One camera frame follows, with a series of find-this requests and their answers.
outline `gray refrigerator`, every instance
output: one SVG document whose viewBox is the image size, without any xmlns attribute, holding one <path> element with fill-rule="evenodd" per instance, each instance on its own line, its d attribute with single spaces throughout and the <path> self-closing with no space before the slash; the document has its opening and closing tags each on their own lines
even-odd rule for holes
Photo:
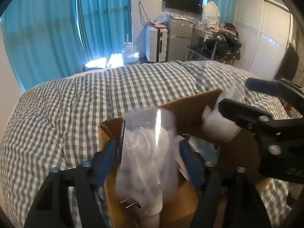
<svg viewBox="0 0 304 228">
<path fill-rule="evenodd" d="M 185 61 L 191 43 L 193 22 L 170 19 L 168 25 L 167 61 Z"/>
</svg>

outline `checkered bedspread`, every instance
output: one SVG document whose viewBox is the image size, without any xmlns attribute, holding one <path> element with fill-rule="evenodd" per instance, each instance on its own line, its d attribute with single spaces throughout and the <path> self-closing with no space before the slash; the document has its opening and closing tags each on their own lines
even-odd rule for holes
<svg viewBox="0 0 304 228">
<path fill-rule="evenodd" d="M 286 119 L 279 100 L 250 92 L 244 81 L 253 74 L 217 62 L 169 62 L 109 69 L 75 79 L 57 79 L 25 92 L 0 146 L 0 177 L 7 215 L 23 227 L 36 193 L 53 167 L 69 169 L 98 151 L 98 125 L 138 107 L 158 106 L 182 97 L 236 85 L 242 102 Z M 81 227 L 75 193 L 72 215 Z M 273 180 L 261 194 L 273 226 L 288 214 L 288 184 Z M 100 210 L 108 225 L 106 201 Z"/>
</svg>

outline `television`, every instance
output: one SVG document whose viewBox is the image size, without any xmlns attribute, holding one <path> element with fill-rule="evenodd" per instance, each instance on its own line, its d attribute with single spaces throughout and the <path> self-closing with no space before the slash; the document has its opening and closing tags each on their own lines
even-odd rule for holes
<svg viewBox="0 0 304 228">
<path fill-rule="evenodd" d="M 201 14 L 203 0 L 166 0 L 166 7 Z"/>
</svg>

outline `white mirror frame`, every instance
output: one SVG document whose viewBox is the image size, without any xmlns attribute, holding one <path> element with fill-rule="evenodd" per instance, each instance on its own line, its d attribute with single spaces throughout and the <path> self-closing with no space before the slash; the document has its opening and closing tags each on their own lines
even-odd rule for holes
<svg viewBox="0 0 304 228">
<path fill-rule="evenodd" d="M 204 7 L 204 14 L 205 14 L 205 18 L 207 18 L 208 19 L 208 17 L 206 16 L 206 13 L 205 13 L 205 9 L 206 9 L 206 7 L 207 6 L 213 6 L 213 7 L 215 7 L 215 9 L 216 9 L 216 19 L 215 20 L 210 20 L 210 25 L 215 25 L 216 23 L 217 23 L 217 18 L 218 18 L 218 16 L 219 16 L 219 13 L 218 13 L 218 8 L 217 8 L 217 5 L 214 3 L 214 2 L 208 2 L 207 3 L 207 5 Z"/>
</svg>

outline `white sliding door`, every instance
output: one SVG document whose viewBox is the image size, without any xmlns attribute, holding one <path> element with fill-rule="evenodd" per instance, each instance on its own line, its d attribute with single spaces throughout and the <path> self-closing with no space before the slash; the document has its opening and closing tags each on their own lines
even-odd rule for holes
<svg viewBox="0 0 304 228">
<path fill-rule="evenodd" d="M 287 8 L 268 0 L 237 0 L 235 27 L 242 47 L 234 66 L 272 80 L 280 64 L 290 32 Z"/>
</svg>

